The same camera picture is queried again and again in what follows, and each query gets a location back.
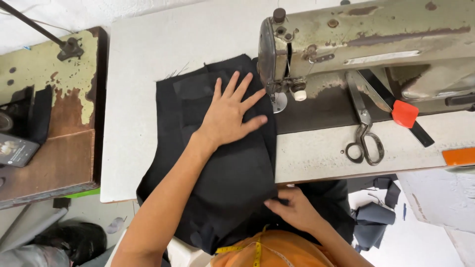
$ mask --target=orange plastic piece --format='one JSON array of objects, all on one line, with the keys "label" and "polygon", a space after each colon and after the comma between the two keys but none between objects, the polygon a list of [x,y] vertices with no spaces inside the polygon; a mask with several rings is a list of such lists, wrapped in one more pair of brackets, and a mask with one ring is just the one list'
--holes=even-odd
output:
[{"label": "orange plastic piece", "polygon": [[475,147],[442,151],[448,166],[475,163]]},{"label": "orange plastic piece", "polygon": [[396,100],[392,107],[392,119],[399,125],[406,128],[412,128],[416,122],[419,109],[415,106]]}]

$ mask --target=orange shirt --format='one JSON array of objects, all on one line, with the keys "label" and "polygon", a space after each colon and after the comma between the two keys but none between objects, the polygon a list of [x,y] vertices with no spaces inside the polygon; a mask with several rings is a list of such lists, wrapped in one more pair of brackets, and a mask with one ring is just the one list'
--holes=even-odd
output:
[{"label": "orange shirt", "polygon": [[336,267],[335,261],[322,246],[281,230],[268,230],[236,243],[234,246],[246,248],[218,254],[211,260],[211,267],[252,267],[259,235],[261,267]]}]

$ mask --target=left hand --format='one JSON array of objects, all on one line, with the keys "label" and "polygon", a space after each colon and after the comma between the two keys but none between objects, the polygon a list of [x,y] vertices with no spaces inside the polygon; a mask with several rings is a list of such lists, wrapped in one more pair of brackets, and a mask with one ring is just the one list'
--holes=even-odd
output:
[{"label": "left hand", "polygon": [[196,131],[197,134],[209,139],[215,149],[220,145],[242,139],[248,133],[257,130],[267,122],[267,117],[261,115],[254,117],[246,123],[242,123],[244,113],[254,106],[266,94],[266,91],[261,89],[241,102],[252,80],[252,73],[248,73],[234,91],[238,78],[239,72],[236,71],[222,95],[222,81],[218,78],[211,105],[206,112],[201,127]]}]

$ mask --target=wooden table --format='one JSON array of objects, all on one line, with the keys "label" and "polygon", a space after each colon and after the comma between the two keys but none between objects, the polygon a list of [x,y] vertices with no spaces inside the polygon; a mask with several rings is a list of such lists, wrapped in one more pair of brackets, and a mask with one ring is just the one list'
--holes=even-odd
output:
[{"label": "wooden table", "polygon": [[[48,139],[23,168],[5,166],[0,177],[0,209],[60,197],[99,187],[107,74],[107,34],[92,28],[76,37],[81,58],[56,58],[57,44],[48,41],[0,56],[0,102],[27,86],[53,87]],[[8,80],[14,80],[10,86]]]},{"label": "wooden table", "polygon": [[[160,137],[156,81],[175,70],[184,69],[182,74],[194,71],[203,67],[203,62],[210,64],[243,53],[256,57],[260,25],[277,5],[287,13],[296,13],[339,4],[339,0],[206,1],[113,23],[101,202],[135,199],[136,188],[153,161],[157,135]],[[428,115],[418,122],[434,145],[422,147],[410,131],[394,121],[373,125],[371,131],[385,149],[377,166],[352,163],[342,153],[354,142],[357,125],[278,135],[275,182],[441,168],[446,166],[442,151],[475,146],[475,112]]]}]

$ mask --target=machine knob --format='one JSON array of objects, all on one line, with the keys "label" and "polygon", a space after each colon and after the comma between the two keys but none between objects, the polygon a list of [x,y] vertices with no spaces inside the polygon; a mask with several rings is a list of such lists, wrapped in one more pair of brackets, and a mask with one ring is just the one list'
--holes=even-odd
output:
[{"label": "machine knob", "polygon": [[307,92],[305,90],[300,90],[295,93],[292,93],[296,101],[304,101],[307,99]]},{"label": "machine knob", "polygon": [[282,23],[285,20],[285,9],[277,8],[274,10],[274,22],[275,23]]}]

